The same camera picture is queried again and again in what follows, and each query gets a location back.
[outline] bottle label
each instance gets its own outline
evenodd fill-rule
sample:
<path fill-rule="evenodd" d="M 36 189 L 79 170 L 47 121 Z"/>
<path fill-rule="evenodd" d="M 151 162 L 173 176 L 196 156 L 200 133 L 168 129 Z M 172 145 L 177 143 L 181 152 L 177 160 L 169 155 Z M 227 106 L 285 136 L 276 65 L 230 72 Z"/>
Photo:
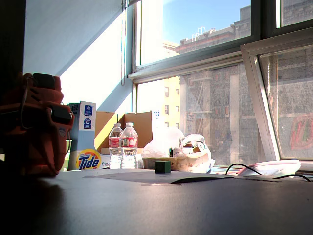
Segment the bottle label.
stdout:
<path fill-rule="evenodd" d="M 123 139 L 123 147 L 132 148 L 138 146 L 138 138 L 129 137 Z"/>
<path fill-rule="evenodd" d="M 122 147 L 122 141 L 120 138 L 109 138 L 109 148 Z"/>

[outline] dark table surface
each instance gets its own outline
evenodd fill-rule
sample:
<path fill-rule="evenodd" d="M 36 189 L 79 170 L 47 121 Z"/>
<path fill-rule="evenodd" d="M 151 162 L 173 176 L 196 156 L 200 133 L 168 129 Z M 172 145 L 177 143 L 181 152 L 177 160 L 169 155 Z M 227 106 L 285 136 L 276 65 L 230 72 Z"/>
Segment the dark table surface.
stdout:
<path fill-rule="evenodd" d="M 169 184 L 189 177 L 211 178 Z M 2 234 L 313 233 L 312 182 L 223 177 L 108 169 L 3 177 Z"/>

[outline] water bottle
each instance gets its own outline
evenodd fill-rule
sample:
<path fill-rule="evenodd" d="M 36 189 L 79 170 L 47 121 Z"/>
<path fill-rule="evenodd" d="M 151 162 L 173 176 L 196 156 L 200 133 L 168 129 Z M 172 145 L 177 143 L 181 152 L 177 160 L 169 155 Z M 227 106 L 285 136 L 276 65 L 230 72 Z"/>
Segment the water bottle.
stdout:
<path fill-rule="evenodd" d="M 114 124 L 109 134 L 110 169 L 120 169 L 123 156 L 122 151 L 122 128 L 120 123 Z"/>
<path fill-rule="evenodd" d="M 136 169 L 136 153 L 138 147 L 138 134 L 133 128 L 132 122 L 126 123 L 126 128 L 122 133 L 123 141 L 123 158 L 122 158 L 122 169 Z"/>

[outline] open window pane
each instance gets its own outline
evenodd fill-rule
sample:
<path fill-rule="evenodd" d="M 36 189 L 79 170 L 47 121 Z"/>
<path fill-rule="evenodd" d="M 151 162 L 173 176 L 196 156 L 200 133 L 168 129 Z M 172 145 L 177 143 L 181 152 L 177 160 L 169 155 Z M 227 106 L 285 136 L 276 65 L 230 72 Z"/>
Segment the open window pane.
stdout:
<path fill-rule="evenodd" d="M 313 0 L 277 0 L 280 2 L 281 26 L 313 19 Z"/>
<path fill-rule="evenodd" d="M 179 89 L 179 95 L 165 97 Z M 217 165 L 258 161 L 258 127 L 243 63 L 138 85 L 138 111 L 162 110 L 160 126 L 199 133 Z"/>
<path fill-rule="evenodd" d="M 142 0 L 141 63 L 251 35 L 250 0 Z"/>
<path fill-rule="evenodd" d="M 313 46 L 260 56 L 282 158 L 313 159 Z"/>

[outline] small green cube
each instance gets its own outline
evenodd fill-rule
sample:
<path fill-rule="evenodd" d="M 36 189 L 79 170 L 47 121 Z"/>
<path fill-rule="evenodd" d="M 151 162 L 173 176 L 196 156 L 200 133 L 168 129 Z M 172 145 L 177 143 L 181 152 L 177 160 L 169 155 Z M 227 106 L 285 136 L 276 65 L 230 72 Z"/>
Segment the small green cube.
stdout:
<path fill-rule="evenodd" d="M 171 161 L 156 161 L 156 174 L 171 173 Z"/>

